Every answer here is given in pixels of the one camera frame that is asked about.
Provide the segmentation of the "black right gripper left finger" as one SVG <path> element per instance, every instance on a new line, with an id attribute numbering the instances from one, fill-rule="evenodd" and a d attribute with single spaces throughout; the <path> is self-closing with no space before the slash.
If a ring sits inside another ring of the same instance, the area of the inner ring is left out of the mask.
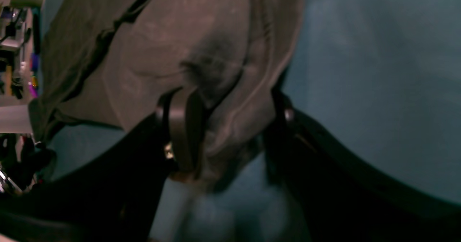
<path id="1" fill-rule="evenodd" d="M 198 168 L 204 111 L 196 88 L 177 88 L 165 93 L 155 108 L 160 146 L 166 160 L 179 172 L 193 172 Z"/>

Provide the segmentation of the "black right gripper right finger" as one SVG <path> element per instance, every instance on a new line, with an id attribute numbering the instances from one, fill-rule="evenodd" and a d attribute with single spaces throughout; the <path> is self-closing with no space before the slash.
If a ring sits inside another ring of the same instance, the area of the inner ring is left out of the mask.
<path id="1" fill-rule="evenodd" d="M 278 89 L 272 90 L 276 117 L 265 129 L 265 158 L 268 181 L 277 184 L 283 180 L 292 152 L 292 126 L 295 110 L 290 98 Z"/>

